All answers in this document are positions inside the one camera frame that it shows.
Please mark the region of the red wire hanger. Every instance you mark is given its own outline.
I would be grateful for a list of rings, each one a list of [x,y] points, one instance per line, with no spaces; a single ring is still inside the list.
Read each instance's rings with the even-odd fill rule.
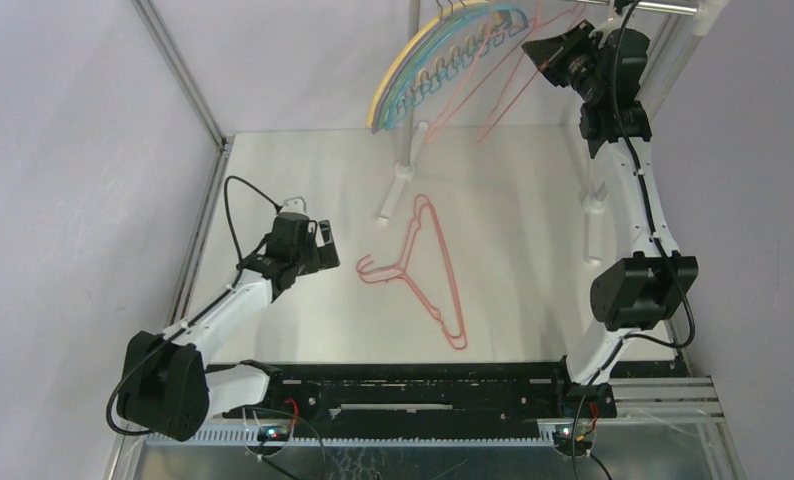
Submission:
[[[438,252],[438,244],[436,241],[435,233],[432,231],[430,225],[425,225],[424,229],[418,236],[415,250],[409,267],[409,273],[412,278],[418,283],[421,289],[426,293],[429,299],[441,309],[444,315],[447,326],[451,330],[456,330],[456,319],[453,306],[450,300],[446,274],[444,266]],[[397,283],[407,287],[400,281],[393,281],[389,283]],[[411,292],[412,297],[418,302],[420,307],[425,312],[426,316],[434,322],[434,324],[441,329],[438,324],[433,321],[426,313],[420,302],[415,298]]]

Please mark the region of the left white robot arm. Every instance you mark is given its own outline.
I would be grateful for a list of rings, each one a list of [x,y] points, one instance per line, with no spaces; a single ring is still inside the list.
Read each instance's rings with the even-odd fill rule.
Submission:
[[[152,433],[177,441],[191,439],[204,422],[239,406],[263,417],[284,407],[284,388],[269,367],[244,360],[216,371],[209,362],[241,326],[270,307],[302,276],[338,267],[330,221],[282,211],[257,247],[236,265],[222,293],[190,319],[159,333],[140,331],[129,341],[123,372],[108,400],[108,426],[128,430],[117,418],[137,425],[135,435]]]

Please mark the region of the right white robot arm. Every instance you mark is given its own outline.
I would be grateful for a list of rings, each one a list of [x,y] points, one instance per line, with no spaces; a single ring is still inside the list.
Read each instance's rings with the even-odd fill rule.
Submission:
[[[580,133],[595,174],[589,258],[600,242],[599,210],[610,212],[616,235],[614,260],[589,287],[592,322],[562,360],[565,379],[550,391],[552,406],[565,416],[589,405],[587,385],[606,382],[631,341],[659,341],[651,330],[685,305],[699,272],[696,258],[682,254],[671,235],[654,181],[652,130],[638,99],[649,44],[646,34],[619,22],[596,27],[583,20],[522,46],[551,85],[583,101]]]

